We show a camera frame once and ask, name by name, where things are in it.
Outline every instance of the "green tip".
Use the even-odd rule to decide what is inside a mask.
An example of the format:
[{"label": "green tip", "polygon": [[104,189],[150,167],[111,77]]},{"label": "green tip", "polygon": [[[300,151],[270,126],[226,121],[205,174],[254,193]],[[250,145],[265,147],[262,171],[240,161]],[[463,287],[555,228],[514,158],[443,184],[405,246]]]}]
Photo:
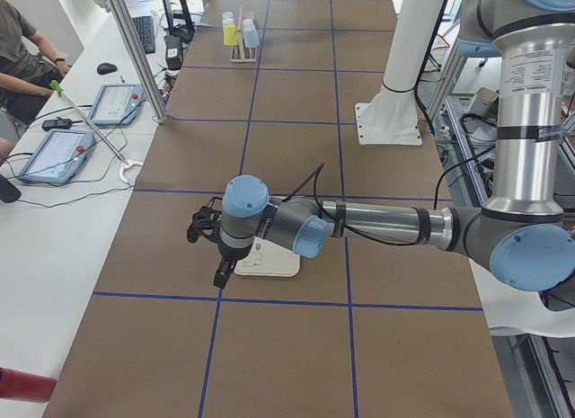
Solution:
[{"label": "green tip", "polygon": [[52,90],[54,90],[57,93],[58,97],[62,97],[62,87],[60,87],[60,84],[58,84],[58,81],[53,79],[50,82],[50,87],[52,87]]}]

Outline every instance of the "brown tile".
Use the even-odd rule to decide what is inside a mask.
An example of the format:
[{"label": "brown tile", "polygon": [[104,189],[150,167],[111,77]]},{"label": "brown tile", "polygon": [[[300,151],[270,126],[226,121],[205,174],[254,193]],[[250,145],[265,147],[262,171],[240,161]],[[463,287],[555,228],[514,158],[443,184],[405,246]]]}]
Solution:
[{"label": "brown tile", "polygon": [[514,416],[483,313],[353,314],[361,416]]},{"label": "brown tile", "polygon": [[330,31],[267,30],[260,68],[333,70]]},{"label": "brown tile", "polygon": [[333,0],[335,30],[395,30],[391,0]]},{"label": "brown tile", "polygon": [[394,34],[384,31],[336,31],[338,70],[385,71]]},{"label": "brown tile", "polygon": [[94,290],[215,297],[220,261],[204,238],[188,243],[191,215],[210,195],[134,192]]},{"label": "brown tile", "polygon": [[[361,146],[355,126],[341,127],[343,169],[348,196],[433,198],[443,170],[433,137],[421,146]],[[440,198],[449,198],[443,183]]]},{"label": "brown tile", "polygon": [[224,297],[347,303],[343,241],[328,238],[316,258],[301,258],[299,273],[291,278],[236,275],[228,282]]},{"label": "brown tile", "polygon": [[271,0],[266,28],[331,30],[330,1]]},{"label": "brown tile", "polygon": [[169,119],[137,178],[137,189],[224,191],[240,171],[247,123]]},{"label": "brown tile", "polygon": [[235,21],[240,14],[240,7],[244,12],[254,12],[255,16],[263,27],[266,20],[266,11],[269,0],[209,0],[206,9],[201,17],[200,24],[209,26],[222,26],[222,13],[231,11],[234,13]]},{"label": "brown tile", "polygon": [[356,103],[370,103],[381,89],[382,73],[338,72],[340,120],[356,122]]},{"label": "brown tile", "polygon": [[261,70],[253,108],[256,120],[335,122],[333,73]]},{"label": "brown tile", "polygon": [[[347,200],[388,207],[431,209],[431,201]],[[353,302],[414,306],[480,307],[469,260],[435,245],[387,246],[349,240]]]},{"label": "brown tile", "polygon": [[178,74],[168,112],[179,119],[247,120],[255,74],[255,70],[241,68],[184,68]]},{"label": "brown tile", "polygon": [[[335,125],[253,123],[243,173],[256,175],[274,194],[289,194],[322,162],[318,194],[341,195],[338,129]],[[312,194],[309,183],[303,194]]]},{"label": "brown tile", "polygon": [[183,65],[185,67],[257,67],[257,63],[232,63],[230,61],[230,53],[231,47],[224,45],[224,35],[221,28],[198,27]]},{"label": "brown tile", "polygon": [[215,309],[92,297],[44,417],[195,414]]},{"label": "brown tile", "polygon": [[223,303],[204,416],[350,417],[348,309]]}]

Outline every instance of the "blue and white device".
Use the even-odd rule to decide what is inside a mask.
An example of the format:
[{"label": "blue and white device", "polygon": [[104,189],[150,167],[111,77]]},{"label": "blue and white device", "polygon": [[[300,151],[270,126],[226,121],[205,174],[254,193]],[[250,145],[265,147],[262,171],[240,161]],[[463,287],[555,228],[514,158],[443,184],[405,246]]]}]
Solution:
[{"label": "blue and white device", "polygon": [[144,87],[140,84],[105,84],[100,88],[88,117],[96,126],[129,124],[136,118],[143,100]]},{"label": "blue and white device", "polygon": [[20,171],[18,179],[66,184],[84,164],[93,145],[91,130],[53,129]]}]

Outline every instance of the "keyboard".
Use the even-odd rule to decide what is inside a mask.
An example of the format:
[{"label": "keyboard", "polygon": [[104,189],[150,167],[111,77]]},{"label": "keyboard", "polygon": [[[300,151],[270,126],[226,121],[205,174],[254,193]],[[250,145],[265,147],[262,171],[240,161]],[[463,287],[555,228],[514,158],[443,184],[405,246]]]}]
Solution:
[{"label": "keyboard", "polygon": [[152,17],[149,15],[135,16],[132,18],[132,21],[136,27],[137,36],[140,38],[140,42],[144,47],[144,52],[146,54],[155,52],[154,22],[152,21]]}]

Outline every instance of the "red cup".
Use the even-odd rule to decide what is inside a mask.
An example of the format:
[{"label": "red cup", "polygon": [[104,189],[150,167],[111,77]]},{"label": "red cup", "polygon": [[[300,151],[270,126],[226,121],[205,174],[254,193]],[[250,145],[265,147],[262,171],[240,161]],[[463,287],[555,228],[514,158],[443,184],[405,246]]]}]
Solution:
[{"label": "red cup", "polygon": [[56,380],[0,367],[0,397],[23,402],[46,403]]}]

